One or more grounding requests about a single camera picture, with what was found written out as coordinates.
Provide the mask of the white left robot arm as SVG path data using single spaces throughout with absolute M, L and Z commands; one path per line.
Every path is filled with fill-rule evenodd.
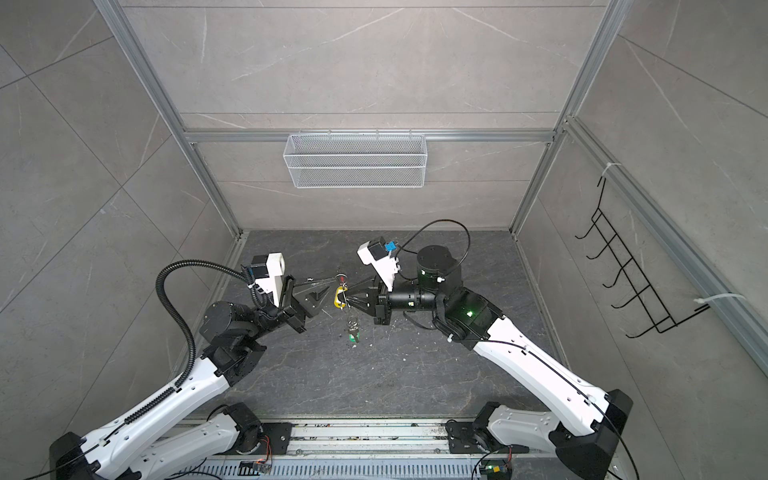
M 336 277 L 302 284 L 288 277 L 276 304 L 212 303 L 200 328 L 208 344 L 191 369 L 106 425 L 54 441 L 50 478 L 165 479 L 212 455 L 230 449 L 251 453 L 264 446 L 261 422 L 242 403 L 184 433 L 167 433 L 250 374 L 266 351 L 259 338 L 283 325 L 303 332 L 306 320 L 322 310 L 338 284 Z

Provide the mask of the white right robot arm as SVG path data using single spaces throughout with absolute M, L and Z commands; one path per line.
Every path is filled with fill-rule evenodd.
M 432 326 L 448 341 L 504 370 L 533 393 L 544 412 L 487 403 L 470 434 L 486 456 L 525 449 L 554 454 L 582 479 L 604 479 L 633 407 L 619 389 L 604 391 L 555 360 L 484 296 L 464 286 L 459 260 L 449 249 L 429 245 L 417 253 L 416 276 L 401 283 L 392 242 L 378 238 L 357 250 L 374 276 L 336 293 L 339 308 L 353 307 L 387 325 L 395 311 L 428 311 Z

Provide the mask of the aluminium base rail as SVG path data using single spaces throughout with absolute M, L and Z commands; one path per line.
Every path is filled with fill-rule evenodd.
M 470 479 L 479 460 L 502 466 L 532 452 L 489 455 L 466 418 L 268 419 L 269 446 L 232 450 L 181 467 L 164 479 Z

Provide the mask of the aluminium frame profiles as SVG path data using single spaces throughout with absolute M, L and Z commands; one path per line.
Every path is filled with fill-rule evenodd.
M 563 112 L 554 127 L 550 129 L 515 128 L 515 129 L 318 129 L 320 137 L 351 136 L 374 138 L 416 135 L 426 140 L 442 142 L 518 142 L 538 141 L 546 147 L 536 167 L 535 173 L 524 194 L 522 203 L 515 214 L 509 230 L 513 234 L 521 232 L 532 209 L 533 203 L 544 185 L 545 178 L 552 168 L 556 155 L 565 138 L 574 140 L 587 156 L 595 161 L 602 174 L 601 184 L 610 182 L 620 195 L 624 204 L 637 215 L 670 259 L 700 294 L 707 296 L 723 294 L 730 289 L 730 283 L 722 273 L 705 258 L 693 241 L 685 235 L 663 209 L 644 191 L 639 183 L 625 170 L 618 166 L 614 155 L 579 117 L 587 93 L 603 65 L 609 47 L 618 36 L 618 32 L 632 4 L 629 1 L 611 1 L 598 26 L 597 33 L 588 50 L 584 65 L 576 77 Z M 129 64 L 137 74 L 141 84 L 150 96 L 162 119 L 168 124 L 172 137 L 181 147 L 185 158 L 191 162 L 193 170 L 202 180 L 207 193 L 211 194 L 215 206 L 231 232 L 237 232 L 238 223 L 231 208 L 224 200 L 221 190 L 209 170 L 204 166 L 196 149 L 200 142 L 280 142 L 287 140 L 288 129 L 193 129 L 183 126 L 180 114 L 169 94 L 162 85 L 151 65 L 146 52 L 141 46 L 136 33 L 130 25 L 121 5 L 116 1 L 99 1 L 96 4 L 111 30 L 118 45 L 127 57 Z

